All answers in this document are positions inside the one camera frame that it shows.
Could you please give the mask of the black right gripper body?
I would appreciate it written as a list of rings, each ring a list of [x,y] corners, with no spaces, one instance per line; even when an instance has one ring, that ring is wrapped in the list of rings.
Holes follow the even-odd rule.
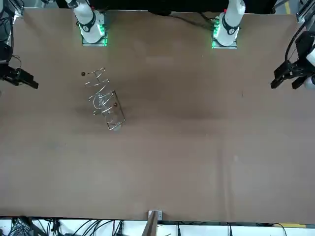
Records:
[[[13,49],[6,43],[0,44],[0,64],[9,64]]]

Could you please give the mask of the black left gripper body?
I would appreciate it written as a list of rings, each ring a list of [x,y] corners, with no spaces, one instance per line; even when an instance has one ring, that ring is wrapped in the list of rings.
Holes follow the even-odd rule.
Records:
[[[315,64],[315,32],[304,31],[295,41],[300,64]]]

